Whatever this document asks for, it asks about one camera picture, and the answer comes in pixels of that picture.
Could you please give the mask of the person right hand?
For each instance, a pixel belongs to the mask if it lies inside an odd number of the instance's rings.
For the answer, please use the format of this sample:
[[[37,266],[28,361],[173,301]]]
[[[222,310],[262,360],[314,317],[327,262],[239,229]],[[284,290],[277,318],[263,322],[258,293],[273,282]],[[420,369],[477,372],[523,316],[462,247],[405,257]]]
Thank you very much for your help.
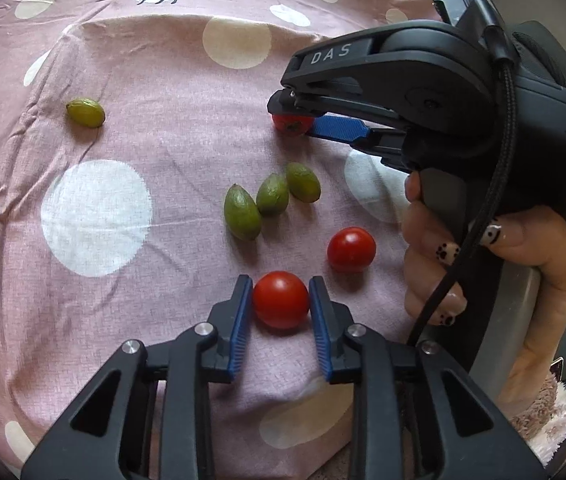
[[[408,249],[404,255],[405,311],[417,318],[460,246],[422,201],[420,175],[405,180],[410,202],[402,222]],[[496,404],[515,415],[534,402],[545,383],[555,352],[566,330],[566,222],[552,209],[536,207],[491,221],[481,245],[492,254],[540,271],[536,307],[517,359]]]

